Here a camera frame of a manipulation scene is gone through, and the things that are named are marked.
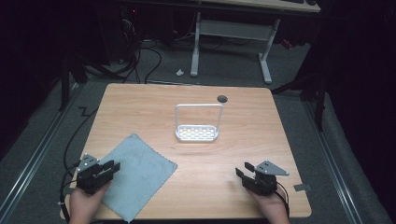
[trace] gray towel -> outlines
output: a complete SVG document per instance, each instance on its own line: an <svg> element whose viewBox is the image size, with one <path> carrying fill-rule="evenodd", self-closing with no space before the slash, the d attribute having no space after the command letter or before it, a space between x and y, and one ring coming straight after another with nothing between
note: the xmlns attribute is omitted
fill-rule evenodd
<svg viewBox="0 0 396 224"><path fill-rule="evenodd" d="M125 221L132 221L150 198L176 170L177 165L131 134L100 163L120 162L120 170L103 203Z"/></svg>

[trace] human hand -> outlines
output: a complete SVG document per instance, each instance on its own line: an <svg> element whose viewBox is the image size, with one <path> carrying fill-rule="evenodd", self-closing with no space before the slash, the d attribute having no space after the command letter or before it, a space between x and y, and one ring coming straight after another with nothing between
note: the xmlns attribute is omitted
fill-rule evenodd
<svg viewBox="0 0 396 224"><path fill-rule="evenodd" d="M285 198L285 192L282 189L278 188L276 191ZM276 194L260 196L249 189L247 192L258 203L260 211L271 224L290 224L285 204Z"/></svg>
<svg viewBox="0 0 396 224"><path fill-rule="evenodd" d="M70 196L70 224L88 224L95 216L110 183L102 186L93 195L75 188Z"/></svg>

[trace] metal frame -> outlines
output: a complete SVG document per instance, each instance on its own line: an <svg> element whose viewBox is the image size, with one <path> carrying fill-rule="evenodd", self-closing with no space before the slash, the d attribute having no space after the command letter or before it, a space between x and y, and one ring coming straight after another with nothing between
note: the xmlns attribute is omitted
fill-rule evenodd
<svg viewBox="0 0 396 224"><path fill-rule="evenodd" d="M199 40L200 35L219 35L227 37L255 39L266 41L263 53L259 53L262 76L266 84L271 84L271 74L268 69L267 57L274 42L280 19L276 19L272 26L254 25L247 23L201 20L201 12L197 13L195 25L195 43L191 60L191 76L198 76L199 69Z"/></svg>
<svg viewBox="0 0 396 224"><path fill-rule="evenodd" d="M178 110L181 107L219 107L219 117L216 126L210 124L179 124ZM221 104L189 104L189 105L177 105L175 107L175 118L176 118L176 137L182 142L213 142L218 138L219 125L221 121L221 115L223 111L223 105Z"/></svg>
<svg viewBox="0 0 396 224"><path fill-rule="evenodd" d="M30 181L32 181L33 177L35 176L35 172L38 170L38 167L44 160L47 152L49 151L52 139L58 131L60 125L62 124L64 117L70 108L70 105L81 93L82 88L83 85L78 85L77 83L73 86L70 97L71 101L69 101L68 104L65 105L64 110L58 112L55 120L49 126L49 129L41 139L32 157L30 158L25 168L21 172L20 176L18 177L18 180L14 184L14 187L12 187L12 190L3 201L3 204L0 206L0 223L7 223L7 221L11 217L12 212L20 201L23 193L29 186Z"/></svg>
<svg viewBox="0 0 396 224"><path fill-rule="evenodd" d="M326 161L326 166L329 169L330 177L332 178L332 182L334 183L334 187L338 193L340 202L344 207L346 216L349 219L349 223L363 223L359 209L354 203L352 194L350 193L347 183L338 168L337 161L332 155L332 150L326 141L324 133L314 122L315 112L312 108L312 105L309 102L303 102L303 106L308 116L311 117L309 121L311 122L312 127L315 129L315 133L317 134L318 140L321 144L321 150Z"/></svg>

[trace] white wire basket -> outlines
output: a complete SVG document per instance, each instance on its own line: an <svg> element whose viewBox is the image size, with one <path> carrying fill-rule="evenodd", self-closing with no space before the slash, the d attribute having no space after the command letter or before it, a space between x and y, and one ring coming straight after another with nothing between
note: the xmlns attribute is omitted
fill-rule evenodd
<svg viewBox="0 0 396 224"><path fill-rule="evenodd" d="M179 110L182 108L218 108L216 111L217 120L215 124L180 124ZM176 115L176 137L182 142L213 142L219 136L219 124L221 121L223 105L221 104L192 104L192 105L177 105L175 107Z"/></svg>

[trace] white desk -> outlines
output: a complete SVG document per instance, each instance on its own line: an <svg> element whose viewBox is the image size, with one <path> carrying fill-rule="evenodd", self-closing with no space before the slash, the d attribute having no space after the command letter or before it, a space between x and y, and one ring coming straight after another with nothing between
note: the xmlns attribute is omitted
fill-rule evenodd
<svg viewBox="0 0 396 224"><path fill-rule="evenodd" d="M318 5L310 6L307 3L297 4L280 0L202 0L218 4L232 4L244 7L265 7L279 10L293 10L301 12L320 12ZM199 39L200 35L218 35L226 37L236 37L245 39L255 39L266 41L266 45L259 53L259 62L262 67L262 75L266 84L271 84L272 79L268 69L267 57L274 42L277 27L280 20L275 20L272 26L261 26L246 23L201 20L201 13L198 12L195 28L195 46L192 53L191 76L198 76L199 67Z"/></svg>

